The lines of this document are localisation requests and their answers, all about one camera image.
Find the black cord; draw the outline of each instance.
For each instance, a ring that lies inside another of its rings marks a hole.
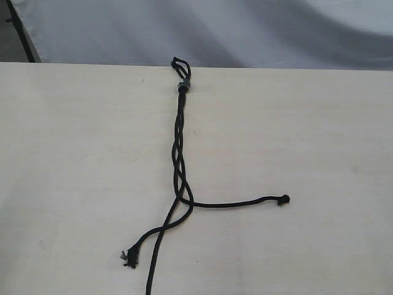
[[[288,195],[283,195],[281,197],[273,197],[273,196],[261,197],[251,201],[236,202],[236,203],[208,204],[208,203],[194,202],[191,188],[185,177],[186,176],[185,162],[183,158],[183,127],[184,127],[185,95],[190,89],[191,69],[190,69],[190,65],[185,60],[181,60],[176,57],[173,58],[173,61],[171,62],[171,66],[176,70],[176,72],[182,79],[182,82],[180,82],[178,86],[179,96],[177,99],[177,116],[174,123],[174,143],[172,145],[172,153],[171,153],[173,167],[174,167],[173,187],[174,187],[174,193],[176,198],[174,199],[172,207],[169,209],[164,224],[161,227],[156,227],[146,232],[136,242],[135,245],[133,245],[130,249],[127,250],[127,254],[122,252],[121,255],[121,258],[125,260],[124,266],[129,266],[134,269],[138,264],[139,250],[141,249],[143,242],[151,235],[159,232],[157,240],[154,245],[152,260],[150,262],[149,276],[147,277],[147,283],[146,283],[146,295],[151,294],[155,265],[157,263],[157,257],[158,257],[158,251],[160,249],[160,245],[164,237],[165,231],[168,229],[172,229],[173,227],[176,227],[180,225],[182,222],[184,222],[191,215],[194,207],[234,208],[234,207],[255,205],[267,200],[275,200],[277,201],[277,204],[281,206],[285,203],[288,203],[290,200]],[[183,198],[185,191],[187,192],[187,195],[189,195],[188,200]],[[182,217],[170,223],[172,215],[175,212],[179,202],[188,205],[189,208]]]

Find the cord end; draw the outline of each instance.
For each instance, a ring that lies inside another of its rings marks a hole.
[[[120,256],[120,258],[125,261],[124,266],[135,269],[139,260],[139,245],[135,244],[130,249],[128,249],[127,255],[124,253],[124,251],[122,251],[122,255]]]
[[[277,205],[283,206],[283,204],[289,203],[290,197],[288,195],[283,195],[277,200]]]

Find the gray fabric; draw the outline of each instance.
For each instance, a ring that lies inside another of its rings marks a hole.
[[[44,62],[393,69],[393,0],[14,0]]]

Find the white backdrop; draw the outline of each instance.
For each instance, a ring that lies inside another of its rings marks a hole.
[[[44,62],[393,69],[392,0],[14,0]]]

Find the white tabletop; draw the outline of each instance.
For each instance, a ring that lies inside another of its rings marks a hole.
[[[192,69],[184,157],[199,202],[153,294],[393,294],[393,73]],[[144,294],[121,250],[162,224],[170,68],[0,63],[0,294]],[[180,207],[178,215],[185,210]]]

